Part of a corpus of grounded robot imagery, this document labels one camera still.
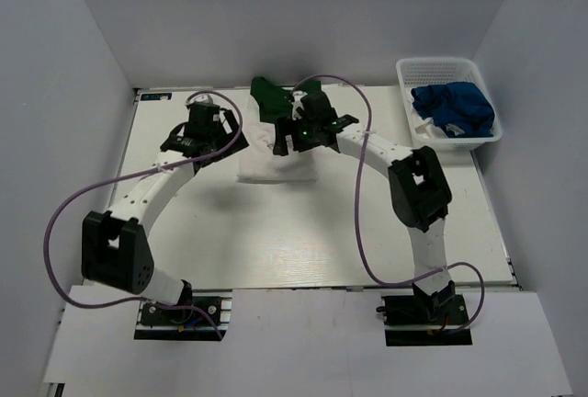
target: gray wall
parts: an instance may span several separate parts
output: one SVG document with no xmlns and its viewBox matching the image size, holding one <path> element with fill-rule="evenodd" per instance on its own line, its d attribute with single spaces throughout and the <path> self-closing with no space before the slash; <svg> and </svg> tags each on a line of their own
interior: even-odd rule
<svg viewBox="0 0 588 397">
<path fill-rule="evenodd" d="M 479 153 L 514 267 L 588 395 L 588 0 L 505 0 L 474 60 L 503 121 Z"/>
<path fill-rule="evenodd" d="M 0 0 L 0 383 L 3 396 L 37 388 L 62 301 L 41 255 L 45 224 L 76 188 L 112 176 L 132 92 L 83 0 Z M 62 284 L 79 278 L 88 195 L 52 241 Z"/>
<path fill-rule="evenodd" d="M 503 0 L 85 0 L 133 86 L 255 74 L 396 81 L 401 57 L 470 58 Z"/>
</svg>

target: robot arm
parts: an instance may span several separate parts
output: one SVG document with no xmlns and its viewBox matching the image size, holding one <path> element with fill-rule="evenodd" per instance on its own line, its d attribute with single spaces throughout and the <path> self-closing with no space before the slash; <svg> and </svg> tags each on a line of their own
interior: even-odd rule
<svg viewBox="0 0 588 397">
<path fill-rule="evenodd" d="M 232 112 L 212 104 L 209 96 L 191 104 L 188 111 L 188 122 L 170 132 L 153 165 L 177 163 L 216 152 L 227 145 L 238 130 Z M 230 132 L 223 127 L 222 111 Z M 247 146 L 241 134 L 225 153 L 146 176 L 106 212 L 88 213 L 82 226 L 84 277 L 169 305 L 191 300 L 189 283 L 172 278 L 154 266 L 147 236 L 175 193 L 202 167 Z"/>
<path fill-rule="evenodd" d="M 276 124 L 274 154 L 288 154 L 287 139 L 291 139 L 297 152 L 327 146 L 360 158 L 365 128 L 357 119 L 349 115 L 339 118 L 323 92 L 297 93 L 295 98 L 292 117 Z M 435 152 L 428 147 L 412 150 L 370 134 L 365 164 L 390 182 L 392 207 L 411 238 L 414 276 L 446 267 L 443 231 L 451 191 Z M 446 270 L 414 282 L 413 291 L 429 316 L 455 296 Z"/>
</svg>

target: wire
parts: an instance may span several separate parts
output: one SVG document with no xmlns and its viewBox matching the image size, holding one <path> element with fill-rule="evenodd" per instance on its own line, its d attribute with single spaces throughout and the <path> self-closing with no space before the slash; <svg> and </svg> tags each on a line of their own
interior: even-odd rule
<svg viewBox="0 0 588 397">
<path fill-rule="evenodd" d="M 100 182 L 91 184 L 90 186 L 81 188 L 78 191 L 76 191 L 75 193 L 73 193 L 64 202 L 62 202 L 62 204 L 60 204 L 60 206 L 51 215 L 51 218 L 49 219 L 49 222 L 47 224 L 47 228 L 45 229 L 45 235 L 43 236 L 43 259 L 45 261 L 45 268 L 47 270 L 47 275 L 49 276 L 49 281 L 51 282 L 53 288 L 55 289 L 55 291 L 57 291 L 57 294 L 59 294 L 62 297 L 62 299 L 64 301 L 66 301 L 67 303 L 69 303 L 70 305 L 73 305 L 74 307 L 77 307 L 77 308 L 83 308 L 86 310 L 96 310 L 96 309 L 111 307 L 113 305 L 119 305 L 120 303 L 125 303 L 125 302 L 148 301 L 149 300 L 147 298 L 143 298 L 142 296 L 130 296 L 128 298 L 123 298 L 123 299 L 119 299 L 117 301 L 111 301 L 111 302 L 105 302 L 105 303 L 82 303 L 82 302 L 76 301 L 75 299 L 71 298 L 65 292 L 65 290 L 62 288 L 59 281 L 55 277 L 55 273 L 53 272 L 53 267 L 51 265 L 51 258 L 50 258 L 50 252 L 49 252 L 50 243 L 51 243 L 51 233 L 53 231 L 53 227 L 55 225 L 55 222 L 57 221 L 59 216 L 62 214 L 63 210 L 72 201 L 74 201 L 75 199 L 78 199 L 83 194 L 85 194 L 91 190 L 95 190 L 100 187 L 109 186 L 111 184 L 119 183 L 121 181 L 127 181 L 130 179 L 139 178 L 141 176 L 155 175 L 159 172 L 171 169 L 173 167 L 178 167 L 180 165 L 192 164 L 192 163 L 197 163 L 199 161 L 208 160 L 210 158 L 221 155 L 221 154 L 225 153 L 226 151 L 228 151 L 235 144 L 235 142 L 239 139 L 239 136 L 241 135 L 241 132 L 243 129 L 243 114 L 241 113 L 241 111 L 239 110 L 237 105 L 230 98 L 221 94 L 220 92 L 213 91 L 213 90 L 197 91 L 194 94 L 192 94 L 191 96 L 189 96 L 187 101 L 191 100 L 195 96 L 199 96 L 200 94 L 212 94 L 214 96 L 219 96 L 220 98 L 223 98 L 225 101 L 227 101 L 235 109 L 235 112 L 237 114 L 237 118 L 239 119 L 239 128 L 237 129 L 237 131 L 233 135 L 232 139 L 224 147 L 220 148 L 217 152 L 208 153 L 203 156 L 198 156 L 195 158 L 187 158 L 186 160 L 181 160 L 181 161 L 178 161 L 175 163 L 161 165 L 159 167 L 151 167 L 149 169 L 141 170 L 140 172 L 135 172 L 133 174 L 128 174 L 128 175 L 124 175 L 124 176 L 117 176 L 115 178 L 105 179 L 104 181 L 100 181 Z M 162 310 L 191 310 L 193 312 L 199 313 L 200 315 L 202 315 L 202 317 L 204 317 L 210 323 L 210 326 L 212 326 L 212 328 L 214 329 L 214 331 L 218 335 L 219 339 L 222 340 L 222 333 L 219 330 L 219 327 L 212 321 L 210 316 L 206 312 L 204 312 L 204 310 L 201 310 L 199 307 L 196 307 L 194 305 L 166 305 L 161 302 L 156 302 L 156 306 Z"/>
<path fill-rule="evenodd" d="M 361 144 L 361 151 L 359 154 L 359 165 L 357 166 L 356 190 L 355 190 L 355 196 L 354 196 L 354 198 L 355 198 L 354 199 L 354 225 L 355 225 L 355 230 L 356 230 L 357 249 L 359 250 L 359 256 L 361 257 L 361 262 L 362 262 L 367 274 L 374 282 L 376 282 L 378 285 L 381 285 L 382 287 L 386 287 L 389 289 L 404 289 L 404 288 L 410 287 L 414 282 L 417 282 L 417 281 L 425 279 L 425 278 L 429 278 L 429 277 L 433 276 L 435 273 L 441 273 L 442 271 L 445 271 L 446 269 L 444 267 L 439 267 L 439 268 L 435 268 L 431 271 L 428 271 L 426 273 L 423 273 L 422 275 L 417 276 L 415 278 L 407 279 L 407 280 L 404 280 L 401 282 L 385 282 L 385 281 L 379 279 L 374 274 L 374 272 L 371 270 L 369 263 L 368 263 L 368 259 L 366 258 L 366 251 L 364 249 L 364 245 L 363 245 L 363 242 L 361 239 L 361 231 L 359 228 L 359 200 L 360 200 L 360 194 L 361 194 L 361 176 L 363 174 L 364 164 L 366 162 L 366 150 L 368 149 L 368 137 L 369 137 L 369 132 L 371 131 L 371 123 L 372 123 L 371 105 L 369 104 L 369 100 L 366 97 L 366 95 L 363 93 L 363 91 L 357 85 L 354 85 L 349 80 L 347 80 L 343 77 L 340 77 L 339 75 L 330 75 L 330 74 L 311 75 L 311 76 L 306 77 L 305 79 L 301 80 L 300 82 L 298 82 L 292 88 L 291 92 L 294 93 L 296 90 L 300 89 L 300 87 L 302 85 L 304 85 L 306 82 L 308 82 L 310 80 L 315 80 L 315 79 L 320 79 L 320 78 L 331 78 L 331 79 L 343 82 L 346 85 L 351 86 L 361 96 L 361 98 L 364 101 L 364 103 L 366 104 L 366 108 L 367 108 L 366 133 L 364 135 L 364 141 Z M 468 262 L 456 262 L 454 264 L 447 266 L 447 270 L 450 270 L 451 268 L 454 268 L 454 267 L 460 267 L 460 266 L 471 268 L 478 276 L 478 279 L 480 280 L 480 289 L 481 289 L 480 303 L 478 304 L 478 308 L 476 309 L 474 314 L 471 316 L 471 318 L 466 323 L 461 325 L 459 328 L 456 328 L 455 330 L 448 331 L 447 334 L 454 334 L 454 333 L 457 333 L 461 330 L 468 328 L 478 318 L 478 315 L 480 314 L 481 308 L 484 304 L 484 299 L 485 299 L 485 295 L 486 295 L 484 279 L 481 275 L 481 272 L 472 264 L 470 264 Z"/>
<path fill-rule="evenodd" d="M 196 319 L 194 319 L 192 322 L 188 322 L 186 325 L 184 325 L 185 328 L 189 328 L 191 326 L 196 325 L 198 322 L 200 322 L 202 320 L 202 317 L 197 317 Z"/>
</svg>

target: plastic basket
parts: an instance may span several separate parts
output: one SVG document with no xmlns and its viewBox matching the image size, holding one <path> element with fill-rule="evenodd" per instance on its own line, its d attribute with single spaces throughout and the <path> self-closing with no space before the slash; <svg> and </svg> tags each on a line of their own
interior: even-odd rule
<svg viewBox="0 0 588 397">
<path fill-rule="evenodd" d="M 467 59 L 452 57 L 421 57 L 402 59 L 396 63 L 396 71 L 401 85 L 404 110 L 413 137 L 413 146 L 430 146 L 436 151 L 472 151 L 485 142 L 496 142 L 503 136 L 496 108 L 490 99 L 484 81 L 476 64 Z M 492 136 L 487 138 L 433 138 L 427 139 L 416 133 L 411 113 L 413 106 L 407 96 L 407 89 L 427 85 L 444 85 L 451 82 L 470 82 L 476 85 L 494 108 Z"/>
</svg>

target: white tabletop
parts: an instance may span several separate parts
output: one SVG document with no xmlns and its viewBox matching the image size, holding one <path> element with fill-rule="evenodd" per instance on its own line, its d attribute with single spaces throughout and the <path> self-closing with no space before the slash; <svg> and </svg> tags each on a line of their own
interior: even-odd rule
<svg viewBox="0 0 588 397">
<path fill-rule="evenodd" d="M 248 89 L 222 92 L 245 108 Z M 353 89 L 328 86 L 326 92 L 339 115 L 365 121 L 366 109 Z M 411 146 L 400 89 L 370 86 L 364 92 L 374 110 L 373 129 Z M 169 131 L 187 119 L 189 94 L 174 92 L 167 101 L 138 103 L 123 174 L 151 165 Z M 152 228 L 156 265 L 196 289 L 373 285 L 361 265 L 353 227 L 357 160 L 328 149 L 314 152 L 316 183 L 238 183 L 238 153 L 200 171 Z M 489 282 L 511 282 L 503 241 L 471 155 L 450 153 L 441 161 L 453 193 L 447 262 L 468 261 Z M 132 184 L 120 184 L 115 199 Z M 408 233 L 392 210 L 388 181 L 370 168 L 364 172 L 361 227 L 367 259 L 380 278 L 400 281 L 413 275 Z M 452 277 L 457 283 L 477 280 L 461 267 Z"/>
<path fill-rule="evenodd" d="M 71 294 L 86 303 L 128 296 L 104 286 Z M 479 299 L 464 293 L 470 311 Z M 472 346 L 386 347 L 380 304 L 377 290 L 237 289 L 221 343 L 133 340 L 137 302 L 91 312 L 66 305 L 45 381 L 65 383 L 70 397 L 571 392 L 536 293 L 490 292 Z"/>
</svg>

